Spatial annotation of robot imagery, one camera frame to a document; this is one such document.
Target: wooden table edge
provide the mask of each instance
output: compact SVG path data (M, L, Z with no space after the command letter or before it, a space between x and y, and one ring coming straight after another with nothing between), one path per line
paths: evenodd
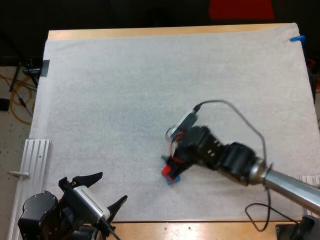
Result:
M50 30L48 40L102 39L121 37L142 37L160 35L234 33L270 29L286 23L240 24L215 26L180 26L180 27L150 27L150 28L109 28L109 29L79 29Z

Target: black cable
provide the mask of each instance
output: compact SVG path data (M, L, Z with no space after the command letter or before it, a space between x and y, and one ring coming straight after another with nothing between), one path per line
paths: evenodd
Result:
M114 236L114 238L115 238L116 240L121 240L120 237L118 237L118 235L117 235L117 234L115 233L115 231L113 230L113 227L112 227L110 224L108 224L107 226L108 226L108 230L109 230L110 233Z
M209 104L209 103L222 103L222 104L226 104L227 106L229 106L233 111L235 111L236 114L239 115L239 117L245 122L245 124L253 131L255 132L261 139L262 142L262 148L263 148L263 158L265 160L265 162L267 163L267 149L266 149L266 142L265 142L265 138L264 136L246 119L246 117L230 102L225 101L225 100L208 100L208 101L203 101L199 104L197 104L193 110L195 113L197 113L201 106L204 104ZM271 195L270 195L270 190L268 188L265 188L266 190L266 194L267 194L267 204L263 204L263 203L259 203L259 202L254 202L249 204L248 206L245 207L244 212L246 213L246 215L248 216L248 218L250 219L250 221L252 222L253 226L255 227L255 229L259 232L263 232L264 230L266 230L266 228L269 225L270 222L270 213L271 210L275 211L276 213L280 214L281 216L289 219L289 217L285 216L284 214L280 213L279 211L275 210L274 208L271 207ZM266 220L265 220L265 224L263 226L263 228L259 229L255 223L255 221L252 219L252 217L250 216L250 214L248 213L248 208L254 205L261 205L261 206L265 206L268 208L267 211L267 216L266 216Z
M226 104L228 105L233 111L235 111L236 114L239 115L240 118L245 122L245 124L252 130L254 131L261 139L262 141L262 148L263 148L263 158L265 161L267 161L267 151L266 151L266 142L264 136L258 130L245 118L245 116L230 102L225 101L225 100L208 100L208 101L203 101L197 104L193 110L195 113L197 113L201 106L204 104L209 104L209 103L221 103L221 104Z
M296 220L292 219L291 217L288 217L287 215L284 215L283 213L281 213L278 210L276 210L273 207L271 207L271 196L270 196L270 190L268 188L266 188L266 194L267 194L267 197L268 197L268 205L264 204L264 203L260 203L260 202L254 202L254 203L251 203L248 206L246 206L245 209L244 209L245 214L248 216L248 218L250 219L251 223L253 224L253 226L255 227L255 229L258 232L263 232L264 230L266 230L266 228L267 228L267 226L268 226L268 224L270 222L270 211L269 210L272 210L275 213L281 215L282 217L290 220L291 222L294 222L295 224L298 224L298 222ZM258 228L256 222L252 219L252 217L248 213L248 208L250 208L252 206L263 206L263 207L267 207L268 208L267 221L265 222L263 228L261 228L261 229Z
M6 81L6 83L9 85L9 87L10 87L10 83L8 82L8 80L7 80L3 75L1 75L1 74L0 74L0 77L2 77L2 78ZM14 88L13 88L13 91L14 91L15 94L18 96L18 100L19 100L19 102L21 103L21 105L26 109L26 111L30 114L30 116L33 117L32 113L31 113L31 112L29 111L29 109L27 108L27 105L26 105L25 101L22 99L22 97L19 96L19 94L17 93L17 91L16 91Z

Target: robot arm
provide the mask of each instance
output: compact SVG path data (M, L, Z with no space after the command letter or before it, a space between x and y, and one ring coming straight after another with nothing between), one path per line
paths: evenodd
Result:
M111 226L115 215L127 200L123 196L109 207L101 204L89 187L101 179L99 172L89 176L76 176L69 182L59 181L63 190L58 199L48 191L30 197L23 205L18 226L23 240L102 240L113 234Z
M162 157L166 162L162 175L169 183L193 164L202 164L239 184L262 184L320 215L319 189L273 170L243 144L223 145L207 127L192 126L197 119L194 115L187 114L171 132L176 148L171 156Z

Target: white cloth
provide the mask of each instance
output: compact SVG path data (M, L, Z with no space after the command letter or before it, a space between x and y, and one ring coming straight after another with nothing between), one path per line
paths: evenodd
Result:
M231 220L266 203L263 187L244 187L193 166L168 186L161 176L166 130L199 102L233 103L264 135L267 161L298 178L320 173L320 138L297 25L239 33L46 42L30 138L52 140L44 189L102 171L91 191L107 206L127 202L115 221ZM223 105L205 105L197 124L224 143L262 156L260 139ZM276 193L272 206L302 208ZM263 219L265 208L255 208Z

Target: red object in background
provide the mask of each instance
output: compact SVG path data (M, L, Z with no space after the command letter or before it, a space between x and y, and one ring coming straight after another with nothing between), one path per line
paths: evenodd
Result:
M210 0L211 19L274 19L271 0Z

